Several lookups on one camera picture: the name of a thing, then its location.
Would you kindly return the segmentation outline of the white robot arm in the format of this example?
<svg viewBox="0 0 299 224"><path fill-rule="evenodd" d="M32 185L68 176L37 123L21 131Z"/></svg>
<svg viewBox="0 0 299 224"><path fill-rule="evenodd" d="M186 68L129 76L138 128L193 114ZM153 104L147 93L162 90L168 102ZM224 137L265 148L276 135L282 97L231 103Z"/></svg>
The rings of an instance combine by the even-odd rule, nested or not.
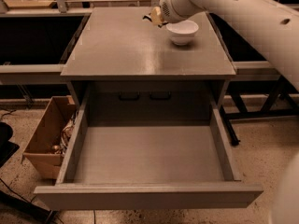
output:
<svg viewBox="0 0 299 224"><path fill-rule="evenodd" d="M160 0L150 15L156 25L178 23L207 11L226 21L299 90L299 15L273 0ZM299 224L299 152L271 154L279 169L267 224Z"/></svg>

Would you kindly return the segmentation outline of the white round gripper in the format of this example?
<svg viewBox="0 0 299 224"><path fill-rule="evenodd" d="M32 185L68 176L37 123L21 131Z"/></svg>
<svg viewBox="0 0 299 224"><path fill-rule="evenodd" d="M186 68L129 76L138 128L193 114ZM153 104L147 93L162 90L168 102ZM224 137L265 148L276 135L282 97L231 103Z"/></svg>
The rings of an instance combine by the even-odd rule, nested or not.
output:
<svg viewBox="0 0 299 224"><path fill-rule="evenodd" d="M154 25L162 25L164 21L178 23L202 12L203 9L191 0L160 0L160 7L154 7L150 13Z"/></svg>

